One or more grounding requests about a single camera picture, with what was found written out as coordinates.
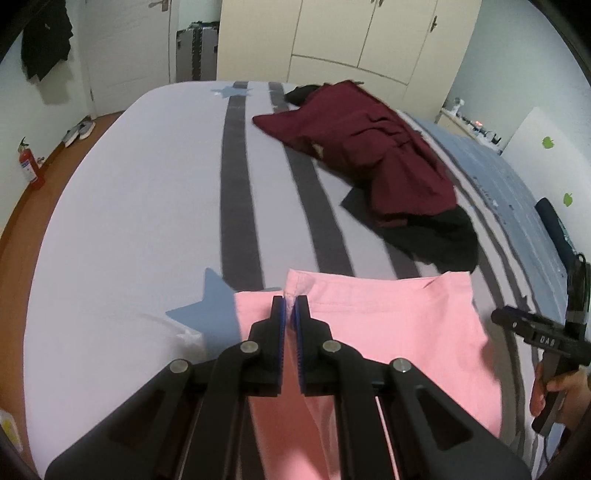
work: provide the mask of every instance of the bed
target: bed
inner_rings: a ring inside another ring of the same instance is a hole
[[[350,185],[252,124],[288,108],[292,87],[153,90],[74,173],[41,246],[24,341],[28,438],[41,476],[168,362],[200,361],[239,341],[224,296],[282,287],[289,268],[380,279],[439,273],[341,208]],[[501,157],[400,114],[446,163],[479,236],[474,303],[496,352],[501,439],[535,473],[542,446],[528,402],[539,352],[492,325],[490,313],[510,304],[563,318],[566,272],[533,197]],[[176,321],[205,305],[205,342],[218,333],[207,351]]]

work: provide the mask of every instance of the wardrobe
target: wardrobe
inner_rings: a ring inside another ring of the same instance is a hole
[[[434,120],[481,0],[223,0],[218,80],[350,79],[391,108]]]

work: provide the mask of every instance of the door handle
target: door handle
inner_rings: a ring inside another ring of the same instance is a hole
[[[162,11],[163,12],[167,12],[168,11],[168,0],[160,0],[158,2],[150,2],[148,4],[148,8],[154,8],[157,5],[162,5]]]
[[[431,33],[433,30],[435,30],[436,26],[437,26],[437,16],[435,15],[435,18],[433,18],[433,23],[431,24],[431,30],[429,30],[429,33]]]

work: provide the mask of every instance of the fire extinguisher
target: fire extinguisher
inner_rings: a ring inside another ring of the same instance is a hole
[[[31,152],[29,145],[25,143],[25,137],[22,138],[21,144],[18,146],[18,153],[18,162],[21,164],[22,171],[29,181],[29,184],[36,190],[43,187],[45,179],[43,178],[41,170],[39,170],[33,152]]]

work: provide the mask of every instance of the white wall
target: white wall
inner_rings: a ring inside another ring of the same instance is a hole
[[[449,99],[503,137],[539,106],[591,161],[591,86],[564,41],[528,0],[483,0]]]
[[[178,6],[178,29],[184,30],[191,22],[216,22],[222,13],[222,0],[172,0]]]
[[[77,33],[79,2],[68,0],[68,16]],[[46,157],[66,131],[87,115],[76,37],[72,50],[40,82],[29,82],[22,69],[22,35],[0,63],[0,234],[27,186],[18,164],[18,144],[27,137],[36,157]]]

